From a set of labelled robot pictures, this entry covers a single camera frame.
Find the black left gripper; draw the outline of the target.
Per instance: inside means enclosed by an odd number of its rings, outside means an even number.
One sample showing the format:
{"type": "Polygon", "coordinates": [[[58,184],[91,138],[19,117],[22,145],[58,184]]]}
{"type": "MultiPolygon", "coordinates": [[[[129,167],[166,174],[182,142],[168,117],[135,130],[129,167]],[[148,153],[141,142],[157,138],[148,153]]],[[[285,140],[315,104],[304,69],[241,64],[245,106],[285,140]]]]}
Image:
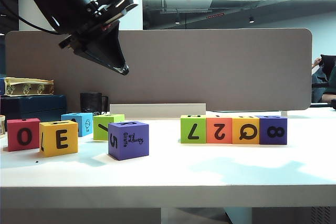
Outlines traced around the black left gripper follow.
{"type": "Polygon", "coordinates": [[[92,20],[71,32],[59,47],[126,76],[129,67],[119,43],[119,19],[130,10],[131,1],[91,2],[87,12],[92,20]]]}

